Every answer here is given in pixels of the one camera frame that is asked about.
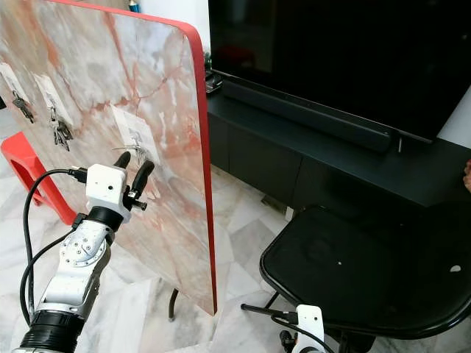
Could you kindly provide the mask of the silver key bunch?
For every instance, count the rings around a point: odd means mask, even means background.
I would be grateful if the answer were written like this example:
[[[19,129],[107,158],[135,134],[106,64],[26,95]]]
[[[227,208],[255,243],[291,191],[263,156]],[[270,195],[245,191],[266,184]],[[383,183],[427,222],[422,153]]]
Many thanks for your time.
[[[143,167],[145,162],[154,161],[154,156],[152,156],[151,151],[149,151],[148,148],[142,146],[139,143],[129,145],[128,151],[131,151],[132,155],[134,155],[135,161],[137,162],[137,166],[139,168]]]

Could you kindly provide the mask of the pink marble board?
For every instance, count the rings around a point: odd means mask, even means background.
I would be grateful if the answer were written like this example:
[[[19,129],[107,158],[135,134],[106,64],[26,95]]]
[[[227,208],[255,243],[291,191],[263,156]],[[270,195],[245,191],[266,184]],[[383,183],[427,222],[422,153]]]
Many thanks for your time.
[[[13,68],[35,116],[31,124],[13,112],[45,168],[111,165],[128,151],[111,105],[147,121],[160,163],[141,196],[147,209],[132,212],[116,241],[214,315],[208,98],[197,30],[87,2],[0,0],[1,62]],[[68,109],[70,151],[54,145],[49,107],[34,74],[51,78]],[[137,170],[132,155],[129,177]]]

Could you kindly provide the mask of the black folding chair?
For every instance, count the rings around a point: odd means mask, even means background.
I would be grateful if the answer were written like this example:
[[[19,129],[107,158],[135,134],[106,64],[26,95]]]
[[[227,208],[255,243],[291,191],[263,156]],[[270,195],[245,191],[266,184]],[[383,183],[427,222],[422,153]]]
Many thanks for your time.
[[[374,221],[309,207],[263,250],[259,271],[287,302],[319,307],[339,353],[441,334],[471,316],[471,202]]]

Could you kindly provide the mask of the red plastic stool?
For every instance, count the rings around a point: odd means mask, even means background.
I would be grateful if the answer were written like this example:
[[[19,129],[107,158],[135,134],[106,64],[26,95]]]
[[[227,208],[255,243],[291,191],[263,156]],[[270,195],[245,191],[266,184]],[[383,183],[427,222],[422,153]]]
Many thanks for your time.
[[[15,175],[21,180],[24,188],[30,191],[34,182],[40,178],[47,169],[33,150],[26,135],[17,132],[12,137],[4,139],[0,145],[1,152]],[[71,209],[66,199],[62,197],[60,189],[52,181],[51,177],[45,178],[32,196],[37,206],[46,205],[52,208],[64,224],[73,223],[77,212]]]

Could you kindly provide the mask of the black metal table leg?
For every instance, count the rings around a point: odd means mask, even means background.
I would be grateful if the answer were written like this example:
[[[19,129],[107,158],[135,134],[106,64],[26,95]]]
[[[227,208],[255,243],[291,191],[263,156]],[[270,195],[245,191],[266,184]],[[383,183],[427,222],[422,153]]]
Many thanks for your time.
[[[169,322],[174,322],[176,318],[175,307],[176,307],[178,295],[179,295],[179,290],[175,288],[174,290],[172,290],[171,296],[169,297],[168,309],[167,309],[167,317],[168,317]]]

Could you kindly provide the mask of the dark key bunch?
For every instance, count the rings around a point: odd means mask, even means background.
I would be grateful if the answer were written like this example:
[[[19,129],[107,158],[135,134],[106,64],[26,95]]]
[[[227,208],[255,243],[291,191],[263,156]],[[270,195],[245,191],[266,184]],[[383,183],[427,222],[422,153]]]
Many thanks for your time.
[[[13,92],[14,99],[11,103],[13,103],[14,107],[17,107],[21,114],[31,123],[35,122],[35,116],[33,112],[29,108],[29,104],[27,103],[24,98],[21,98],[19,94]]]

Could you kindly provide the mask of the black television cabinet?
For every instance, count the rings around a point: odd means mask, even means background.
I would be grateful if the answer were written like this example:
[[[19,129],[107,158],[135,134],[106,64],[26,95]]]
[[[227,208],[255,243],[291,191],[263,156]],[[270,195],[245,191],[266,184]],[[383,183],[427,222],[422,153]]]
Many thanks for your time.
[[[444,139],[376,152],[224,96],[208,99],[208,122],[212,164],[294,210],[357,218],[471,203],[471,150]]]

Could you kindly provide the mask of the black soundbar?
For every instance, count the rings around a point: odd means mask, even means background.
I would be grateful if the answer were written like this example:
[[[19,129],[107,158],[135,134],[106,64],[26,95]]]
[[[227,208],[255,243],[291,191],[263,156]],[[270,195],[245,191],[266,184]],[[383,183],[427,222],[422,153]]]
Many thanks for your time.
[[[314,103],[286,92],[229,76],[223,79],[222,93],[286,120],[297,122],[335,138],[385,152],[394,137],[394,129],[327,105]]]

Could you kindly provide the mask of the black television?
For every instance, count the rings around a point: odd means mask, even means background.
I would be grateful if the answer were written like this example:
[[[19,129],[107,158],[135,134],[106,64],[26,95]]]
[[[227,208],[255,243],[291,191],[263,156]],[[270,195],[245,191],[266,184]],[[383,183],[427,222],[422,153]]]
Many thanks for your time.
[[[219,73],[436,138],[471,90],[471,0],[208,0]]]

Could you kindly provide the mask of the white taped wall hook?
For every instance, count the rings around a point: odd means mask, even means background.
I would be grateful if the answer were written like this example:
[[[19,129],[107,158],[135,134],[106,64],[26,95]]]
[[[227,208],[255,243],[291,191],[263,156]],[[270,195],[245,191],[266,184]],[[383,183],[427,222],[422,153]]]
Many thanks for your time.
[[[51,78],[44,74],[34,74],[33,77],[40,88],[40,93],[43,94],[45,104],[56,113],[57,120],[64,121],[68,126],[73,126],[74,122],[71,120],[68,109],[61,100],[60,94],[56,90],[56,85],[54,85]]]
[[[11,68],[10,65],[6,62],[1,62],[0,72],[2,74],[3,80],[7,83],[7,87],[10,89],[14,98],[21,98],[21,86],[16,74],[14,74],[13,68]]]
[[[142,118],[124,109],[114,107],[114,105],[111,105],[110,109],[118,127],[118,132],[120,132],[124,148],[128,150],[129,145],[139,143],[151,151],[152,162],[154,162],[155,165],[159,164],[160,156],[156,148],[154,134],[152,134],[152,130],[147,121],[142,120]]]

